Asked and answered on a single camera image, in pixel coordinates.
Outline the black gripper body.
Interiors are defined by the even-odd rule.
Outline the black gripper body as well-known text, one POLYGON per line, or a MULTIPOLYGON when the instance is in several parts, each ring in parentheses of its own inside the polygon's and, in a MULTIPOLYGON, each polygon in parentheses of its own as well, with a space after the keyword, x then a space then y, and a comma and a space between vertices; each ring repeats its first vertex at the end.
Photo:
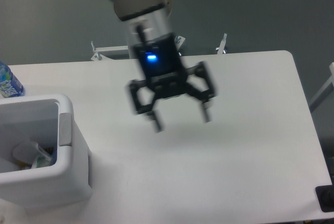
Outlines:
POLYGON ((133 99, 138 100, 138 91, 148 88, 153 98, 167 99, 183 95, 188 86, 188 72, 178 55, 173 34, 169 33, 149 40, 143 33, 133 51, 144 74, 144 80, 133 80, 133 99))

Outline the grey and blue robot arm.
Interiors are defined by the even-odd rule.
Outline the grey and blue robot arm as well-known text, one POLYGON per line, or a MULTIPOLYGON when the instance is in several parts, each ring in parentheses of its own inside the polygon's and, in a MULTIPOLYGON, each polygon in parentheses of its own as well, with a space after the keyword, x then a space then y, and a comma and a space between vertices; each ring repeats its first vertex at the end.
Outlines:
POLYGON ((203 117, 209 122, 208 104, 217 94, 214 83, 204 62, 192 67, 183 65, 168 20, 167 0, 110 1, 125 26, 129 53, 144 75, 128 85, 135 112, 146 115, 156 130, 162 131, 155 102, 188 95, 200 102, 203 117))

